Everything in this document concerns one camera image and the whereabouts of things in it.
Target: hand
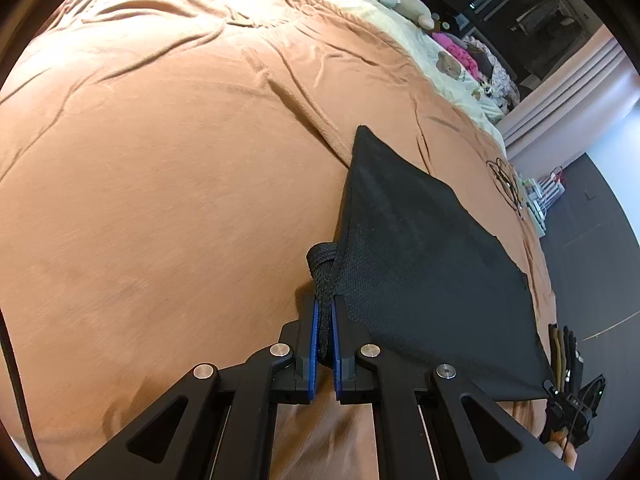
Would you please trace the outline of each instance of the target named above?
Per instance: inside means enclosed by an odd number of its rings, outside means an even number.
[[[572,470],[575,469],[575,462],[578,460],[578,452],[575,450],[574,445],[571,442],[567,442],[566,431],[552,431],[549,443],[555,442],[559,446],[560,451],[551,449],[547,444],[547,447],[556,454],[556,456],[562,456],[562,450],[564,449],[564,463],[567,464]]]

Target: stuffed animal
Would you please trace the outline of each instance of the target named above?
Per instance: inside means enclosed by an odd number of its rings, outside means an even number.
[[[451,54],[448,54],[444,50],[441,50],[438,53],[438,62],[436,63],[436,68],[443,74],[448,75],[456,81],[462,74],[462,65],[460,65],[460,63],[457,62],[457,60],[454,59]]]
[[[420,0],[380,0],[380,3],[424,30],[435,28],[429,7]]]

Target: black cable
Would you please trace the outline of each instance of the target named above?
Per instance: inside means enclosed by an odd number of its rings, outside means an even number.
[[[600,381],[596,381],[594,382],[591,386],[589,386],[585,392],[582,394],[582,399],[580,400],[580,405],[584,404],[584,399],[587,398],[587,394],[589,393],[589,391],[591,391],[591,389],[596,385],[596,384],[600,384]],[[596,397],[594,396],[593,399],[591,399],[591,403],[589,405],[589,410],[591,411],[591,409],[593,408],[593,404],[595,402]],[[569,429],[569,433],[567,433],[566,436],[566,441],[564,443],[564,447],[562,448],[562,456],[560,457],[560,460],[562,460],[564,462],[564,455],[566,453],[566,446],[569,444],[569,437],[571,437],[571,434],[574,432],[574,428],[575,428],[575,423],[578,420],[578,414],[580,413],[580,409],[576,410],[575,415],[574,415],[574,421],[571,423],[571,429]]]
[[[511,206],[511,208],[518,213],[522,218],[522,200],[520,199],[520,191],[516,179],[511,176],[507,163],[500,157],[495,160],[485,161],[489,169],[493,172],[494,177],[502,185],[502,191],[504,192],[503,198]]]
[[[44,467],[44,462],[42,461],[42,457],[38,451],[36,439],[33,435],[33,429],[31,428],[31,421],[29,420],[29,412],[27,410],[27,401],[24,398],[24,390],[22,389],[22,381],[20,380],[20,372],[18,371],[18,363],[15,361],[14,348],[11,345],[11,338],[9,338],[9,331],[7,330],[6,323],[4,322],[2,310],[0,310],[0,346],[2,346],[4,362],[6,363],[6,369],[9,372],[9,378],[11,379],[15,403],[18,407],[18,414],[20,415],[20,422],[22,423],[24,436],[27,439],[29,451],[31,452],[33,461],[36,463],[36,466],[38,466],[40,478],[42,478],[42,480],[49,480],[49,473]]]

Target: bed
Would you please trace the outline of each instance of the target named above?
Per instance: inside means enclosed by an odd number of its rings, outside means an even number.
[[[485,162],[482,105],[374,0],[67,0],[0,92],[0,302],[64,478],[185,370],[276,340],[332,239],[365,123],[451,186],[556,310],[534,225]],[[22,436],[4,369],[0,418]],[[507,403],[536,434],[544,402]],[[367,406],[278,412],[272,478],[376,478]]]

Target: wrinkled fabric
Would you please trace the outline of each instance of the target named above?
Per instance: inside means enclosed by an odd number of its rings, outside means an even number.
[[[340,294],[382,348],[423,367],[451,364],[495,400],[547,396],[552,373],[527,277],[450,187],[363,125],[344,195],[335,248],[307,255],[322,359],[332,354],[330,303]]]
[[[462,77],[453,80],[437,70],[436,63],[442,47],[420,27],[376,0],[324,1],[327,5],[339,7],[342,12],[348,12],[392,37],[412,57],[422,73],[433,83],[439,95],[461,109],[477,126],[503,146],[502,136],[494,126],[504,118],[500,108],[488,97],[482,96],[479,101],[476,100],[473,94],[478,88],[478,82],[471,74],[467,76],[467,72],[463,72]]]
[[[445,182],[555,322],[535,228],[491,135],[329,0],[66,0],[0,91],[0,304],[63,479],[187,370],[244,362],[311,291],[365,123]],[[271,478],[376,478],[370,407],[278,410]],[[544,402],[504,405],[533,433]],[[0,418],[21,440],[4,368]]]
[[[640,98],[640,74],[602,25],[531,92],[500,130],[524,176],[549,175],[594,146]]]

